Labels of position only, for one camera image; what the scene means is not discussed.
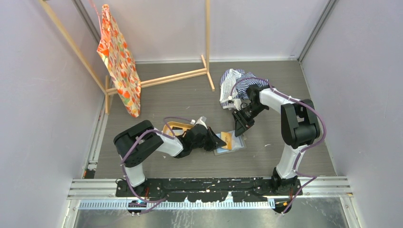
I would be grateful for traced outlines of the gold credit card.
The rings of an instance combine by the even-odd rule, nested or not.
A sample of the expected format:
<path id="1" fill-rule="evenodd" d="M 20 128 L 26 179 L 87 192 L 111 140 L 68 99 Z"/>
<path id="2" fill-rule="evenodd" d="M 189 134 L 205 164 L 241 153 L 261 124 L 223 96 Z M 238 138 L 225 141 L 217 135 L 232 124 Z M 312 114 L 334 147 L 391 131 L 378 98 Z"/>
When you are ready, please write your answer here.
<path id="1" fill-rule="evenodd" d="M 221 132 L 221 140 L 225 142 L 225 145 L 222 146 L 222 149 L 231 151 L 232 150 L 232 133 L 231 132 Z"/>

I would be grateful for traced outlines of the grey card holder wallet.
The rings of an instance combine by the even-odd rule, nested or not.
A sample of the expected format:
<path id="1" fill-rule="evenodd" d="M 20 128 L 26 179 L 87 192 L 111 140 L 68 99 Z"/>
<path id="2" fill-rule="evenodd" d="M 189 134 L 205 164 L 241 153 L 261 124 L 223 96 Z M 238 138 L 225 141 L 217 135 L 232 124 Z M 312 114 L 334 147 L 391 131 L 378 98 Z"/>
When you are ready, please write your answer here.
<path id="1" fill-rule="evenodd" d="M 243 136 L 235 136 L 235 130 L 216 134 L 227 145 L 214 150 L 214 155 L 223 155 L 230 152 L 239 151 L 246 148 Z"/>

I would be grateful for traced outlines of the orange oval tray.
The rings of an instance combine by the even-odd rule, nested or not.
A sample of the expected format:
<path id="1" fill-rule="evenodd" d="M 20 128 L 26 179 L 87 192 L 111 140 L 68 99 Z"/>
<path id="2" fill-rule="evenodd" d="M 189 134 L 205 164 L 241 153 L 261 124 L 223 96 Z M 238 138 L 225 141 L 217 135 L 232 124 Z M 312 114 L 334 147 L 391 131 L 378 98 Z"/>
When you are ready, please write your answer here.
<path id="1" fill-rule="evenodd" d="M 186 123 L 180 123 L 180 122 L 168 122 L 169 127 L 172 129 L 172 131 L 165 125 L 163 127 L 162 132 L 166 135 L 169 136 L 180 136 L 183 133 L 185 133 L 187 130 L 193 128 L 192 124 L 186 124 Z"/>

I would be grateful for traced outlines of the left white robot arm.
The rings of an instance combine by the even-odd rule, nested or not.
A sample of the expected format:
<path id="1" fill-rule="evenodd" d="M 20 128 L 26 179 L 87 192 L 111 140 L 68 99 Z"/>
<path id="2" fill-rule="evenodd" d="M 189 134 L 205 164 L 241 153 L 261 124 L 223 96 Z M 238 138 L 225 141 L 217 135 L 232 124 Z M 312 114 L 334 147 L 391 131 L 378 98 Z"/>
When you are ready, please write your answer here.
<path id="1" fill-rule="evenodd" d="M 119 133 L 113 143 L 128 179 L 127 190 L 135 197 L 145 193 L 143 162 L 153 153 L 162 152 L 174 158 L 188 156 L 195 149 L 214 151 L 227 143 L 205 124 L 203 119 L 191 121 L 191 127 L 166 125 L 160 131 L 144 120 Z"/>

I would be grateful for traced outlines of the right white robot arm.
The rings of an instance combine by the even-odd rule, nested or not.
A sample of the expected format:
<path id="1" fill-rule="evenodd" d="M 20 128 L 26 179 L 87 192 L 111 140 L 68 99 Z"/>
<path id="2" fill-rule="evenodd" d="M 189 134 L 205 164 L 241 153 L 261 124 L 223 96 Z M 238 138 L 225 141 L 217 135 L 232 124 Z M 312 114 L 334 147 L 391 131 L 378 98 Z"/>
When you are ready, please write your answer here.
<path id="1" fill-rule="evenodd" d="M 281 136 L 285 146 L 269 185 L 274 193 L 283 195 L 296 185 L 300 159 L 320 136 L 313 102 L 286 96 L 269 86 L 251 85 L 247 95 L 250 102 L 232 112 L 235 135 L 240 136 L 250 129 L 255 123 L 254 118 L 264 110 L 273 109 L 280 114 Z"/>

